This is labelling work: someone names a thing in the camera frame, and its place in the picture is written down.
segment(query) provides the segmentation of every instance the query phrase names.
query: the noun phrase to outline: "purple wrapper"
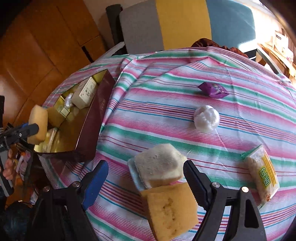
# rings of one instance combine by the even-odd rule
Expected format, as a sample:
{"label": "purple wrapper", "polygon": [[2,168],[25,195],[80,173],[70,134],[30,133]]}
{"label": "purple wrapper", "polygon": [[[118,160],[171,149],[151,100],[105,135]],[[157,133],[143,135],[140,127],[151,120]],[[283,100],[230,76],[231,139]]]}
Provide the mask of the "purple wrapper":
{"label": "purple wrapper", "polygon": [[201,89],[205,95],[214,99],[221,99],[229,95],[228,91],[217,83],[203,82],[198,88]]}

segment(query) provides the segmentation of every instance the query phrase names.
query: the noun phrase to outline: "chair backrest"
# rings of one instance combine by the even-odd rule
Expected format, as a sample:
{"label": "chair backrest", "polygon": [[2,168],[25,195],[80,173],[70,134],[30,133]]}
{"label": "chair backrest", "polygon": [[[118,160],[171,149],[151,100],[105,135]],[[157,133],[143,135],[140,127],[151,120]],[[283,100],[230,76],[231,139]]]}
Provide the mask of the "chair backrest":
{"label": "chair backrest", "polygon": [[190,47],[200,38],[256,49],[252,11],[233,0],[147,0],[120,13],[128,53]]}

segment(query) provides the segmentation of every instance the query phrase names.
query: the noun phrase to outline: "tablecloth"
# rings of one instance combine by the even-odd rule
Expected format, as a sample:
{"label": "tablecloth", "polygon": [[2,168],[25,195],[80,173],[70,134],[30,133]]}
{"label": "tablecloth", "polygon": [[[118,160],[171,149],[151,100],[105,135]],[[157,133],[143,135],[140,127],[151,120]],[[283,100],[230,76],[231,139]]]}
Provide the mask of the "tablecloth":
{"label": "tablecloth", "polygon": [[[127,160],[161,143],[171,143],[211,181],[233,189],[249,187],[257,203],[255,184],[240,155],[263,144],[280,189],[260,214],[267,240],[281,239],[296,214],[296,91],[288,79],[214,47],[113,56],[72,74],[44,106],[52,106],[62,92],[103,69],[117,82],[94,160],[85,165],[41,158],[55,188],[81,180],[101,159],[108,162],[109,175],[87,210],[101,240],[154,240]],[[202,95],[197,87],[204,81],[220,83],[230,95],[223,99]],[[220,125],[210,134],[194,127],[193,113],[202,104],[220,114]],[[229,211],[226,207],[216,240],[223,238]],[[199,207],[200,220],[204,214]],[[175,240],[192,240],[198,228]]]}

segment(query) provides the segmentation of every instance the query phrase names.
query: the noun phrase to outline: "finger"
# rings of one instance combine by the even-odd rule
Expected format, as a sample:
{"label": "finger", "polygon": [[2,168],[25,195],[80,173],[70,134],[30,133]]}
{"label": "finger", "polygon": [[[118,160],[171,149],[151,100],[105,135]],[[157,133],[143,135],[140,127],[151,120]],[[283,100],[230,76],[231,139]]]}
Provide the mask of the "finger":
{"label": "finger", "polygon": [[13,167],[13,160],[7,159],[5,162],[4,168],[7,169],[7,168],[11,168],[11,167]]}
{"label": "finger", "polygon": [[12,169],[8,168],[3,171],[3,176],[8,177],[8,176],[12,175],[12,173],[13,173]]}
{"label": "finger", "polygon": [[6,180],[13,180],[13,175],[9,175],[8,177],[6,177]]}
{"label": "finger", "polygon": [[9,149],[9,151],[8,151],[8,157],[9,158],[12,158],[12,155],[13,155],[13,151],[12,151],[12,149]]}

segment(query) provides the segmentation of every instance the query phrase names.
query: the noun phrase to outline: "yellow fabric panel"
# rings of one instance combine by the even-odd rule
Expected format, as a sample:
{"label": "yellow fabric panel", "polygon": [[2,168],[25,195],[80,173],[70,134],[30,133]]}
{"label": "yellow fabric panel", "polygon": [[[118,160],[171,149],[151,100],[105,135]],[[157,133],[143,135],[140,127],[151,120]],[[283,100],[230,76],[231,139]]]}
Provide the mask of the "yellow fabric panel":
{"label": "yellow fabric panel", "polygon": [[156,0],[156,8],[165,50],[212,39],[206,0]]}

